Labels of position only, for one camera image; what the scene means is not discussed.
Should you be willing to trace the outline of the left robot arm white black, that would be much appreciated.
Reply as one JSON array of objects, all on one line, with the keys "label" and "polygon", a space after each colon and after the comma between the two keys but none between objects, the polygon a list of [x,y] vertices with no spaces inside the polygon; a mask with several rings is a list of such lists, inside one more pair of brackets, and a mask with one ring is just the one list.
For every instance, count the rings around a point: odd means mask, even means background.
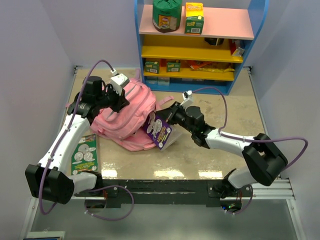
[{"label": "left robot arm white black", "polygon": [[88,170],[78,175],[67,176],[72,155],[101,109],[114,112],[129,105],[124,87],[130,82],[124,74],[111,77],[105,84],[101,77],[90,76],[82,85],[74,102],[68,107],[65,122],[38,164],[30,164],[25,170],[26,180],[33,197],[65,205],[74,194],[87,191],[99,196],[104,184],[99,175]]}]

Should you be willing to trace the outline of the green coin book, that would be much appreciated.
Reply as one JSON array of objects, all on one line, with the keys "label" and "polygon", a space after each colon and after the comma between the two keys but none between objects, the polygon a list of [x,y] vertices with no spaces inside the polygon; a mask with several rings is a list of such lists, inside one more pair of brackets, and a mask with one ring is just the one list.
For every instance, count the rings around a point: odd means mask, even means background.
[{"label": "green coin book", "polygon": [[94,171],[99,167],[97,136],[83,136],[71,156],[71,175]]}]

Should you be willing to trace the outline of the purple coin book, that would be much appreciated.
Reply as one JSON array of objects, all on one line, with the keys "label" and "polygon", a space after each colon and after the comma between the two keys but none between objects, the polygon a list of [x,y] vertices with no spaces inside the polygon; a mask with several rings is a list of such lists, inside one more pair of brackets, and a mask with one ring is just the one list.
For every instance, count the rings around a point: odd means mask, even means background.
[{"label": "purple coin book", "polygon": [[166,150],[182,135],[180,131],[160,118],[154,111],[147,116],[142,129],[160,151]]}]

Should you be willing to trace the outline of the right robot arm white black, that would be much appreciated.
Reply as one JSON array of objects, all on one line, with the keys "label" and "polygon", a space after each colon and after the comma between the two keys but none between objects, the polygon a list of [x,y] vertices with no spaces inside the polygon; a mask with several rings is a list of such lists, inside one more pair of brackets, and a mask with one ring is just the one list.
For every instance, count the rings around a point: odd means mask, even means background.
[{"label": "right robot arm white black", "polygon": [[235,196],[242,187],[251,184],[270,186],[288,165],[287,158],[266,134],[239,136],[219,131],[205,122],[198,106],[183,108],[175,102],[156,114],[168,124],[187,130],[199,147],[223,150],[244,158],[245,167],[233,169],[213,186],[222,199]]}]

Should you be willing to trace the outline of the pink student backpack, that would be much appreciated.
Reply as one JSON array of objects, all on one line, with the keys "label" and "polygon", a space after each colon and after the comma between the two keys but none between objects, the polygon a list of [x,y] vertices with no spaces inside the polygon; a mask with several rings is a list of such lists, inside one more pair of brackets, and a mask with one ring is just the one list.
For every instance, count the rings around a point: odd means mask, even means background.
[{"label": "pink student backpack", "polygon": [[124,87],[128,106],[119,113],[111,108],[101,109],[90,126],[94,134],[112,140],[131,152],[146,151],[156,146],[142,127],[151,112],[160,110],[165,103],[174,99],[169,95],[157,101],[156,95],[142,83],[140,77],[141,71],[137,68],[135,77]]}]

